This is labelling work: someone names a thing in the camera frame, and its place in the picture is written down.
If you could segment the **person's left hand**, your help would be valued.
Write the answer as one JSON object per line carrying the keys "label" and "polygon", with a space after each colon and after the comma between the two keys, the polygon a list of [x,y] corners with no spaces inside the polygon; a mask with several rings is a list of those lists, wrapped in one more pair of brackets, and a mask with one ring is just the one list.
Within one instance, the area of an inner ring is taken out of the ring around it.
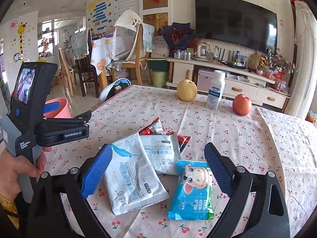
{"label": "person's left hand", "polygon": [[51,147],[43,147],[35,167],[24,156],[14,157],[3,147],[1,152],[1,195],[8,200],[14,200],[21,191],[18,175],[26,174],[29,177],[38,177],[47,163],[45,152],[51,152]]}

